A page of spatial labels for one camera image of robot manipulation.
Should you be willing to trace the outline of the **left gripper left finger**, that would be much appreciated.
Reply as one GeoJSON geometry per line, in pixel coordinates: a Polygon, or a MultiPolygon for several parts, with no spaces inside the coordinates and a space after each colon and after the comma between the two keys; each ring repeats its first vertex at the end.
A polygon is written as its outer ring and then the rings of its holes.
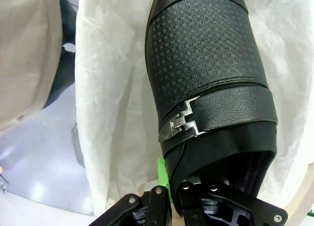
{"type": "Polygon", "coordinates": [[[91,226],[171,226],[172,209],[169,178],[165,160],[157,162],[156,186],[142,196],[126,194],[91,226]]]}

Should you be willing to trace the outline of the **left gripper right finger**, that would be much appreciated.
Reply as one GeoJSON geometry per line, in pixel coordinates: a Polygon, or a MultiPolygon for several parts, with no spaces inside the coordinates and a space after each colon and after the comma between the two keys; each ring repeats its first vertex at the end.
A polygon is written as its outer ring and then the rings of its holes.
{"type": "Polygon", "coordinates": [[[288,221],[284,209],[220,182],[180,183],[177,212],[186,226],[284,226],[288,221]]]}

